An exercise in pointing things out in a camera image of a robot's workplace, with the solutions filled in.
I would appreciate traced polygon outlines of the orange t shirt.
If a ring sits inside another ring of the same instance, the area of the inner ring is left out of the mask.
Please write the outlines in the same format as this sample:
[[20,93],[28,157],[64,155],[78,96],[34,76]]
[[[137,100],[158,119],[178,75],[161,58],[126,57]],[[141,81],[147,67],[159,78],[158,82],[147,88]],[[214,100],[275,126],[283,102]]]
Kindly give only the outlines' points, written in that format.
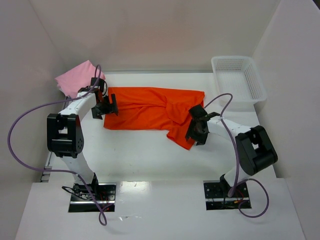
[[191,122],[189,110],[204,105],[205,93],[199,90],[159,87],[110,87],[116,97],[118,115],[108,114],[103,127],[108,130],[167,131],[167,138],[190,150],[195,144],[186,139]]

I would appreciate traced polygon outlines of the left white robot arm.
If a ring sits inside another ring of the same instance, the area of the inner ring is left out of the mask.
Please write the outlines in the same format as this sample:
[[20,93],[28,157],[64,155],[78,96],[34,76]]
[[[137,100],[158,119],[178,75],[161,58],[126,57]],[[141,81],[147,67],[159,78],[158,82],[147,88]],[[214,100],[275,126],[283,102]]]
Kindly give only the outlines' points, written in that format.
[[74,193],[99,195],[99,182],[96,174],[90,169],[84,157],[85,145],[81,121],[88,112],[93,119],[102,119],[103,115],[119,114],[116,95],[107,94],[107,83],[97,77],[91,79],[88,87],[78,91],[76,100],[59,113],[47,117],[47,147],[60,158],[73,173]]

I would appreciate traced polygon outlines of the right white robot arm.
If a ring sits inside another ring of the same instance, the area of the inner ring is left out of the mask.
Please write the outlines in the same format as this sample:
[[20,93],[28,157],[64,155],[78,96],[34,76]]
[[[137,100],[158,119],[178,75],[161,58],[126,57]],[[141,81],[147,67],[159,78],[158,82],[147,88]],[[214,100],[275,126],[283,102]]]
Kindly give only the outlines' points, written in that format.
[[278,161],[276,150],[261,125],[245,126],[225,119],[217,112],[208,113],[201,105],[189,110],[191,121],[185,138],[196,145],[205,145],[208,135],[215,134],[230,140],[235,147],[236,164],[220,177],[224,192],[229,192],[245,180]]

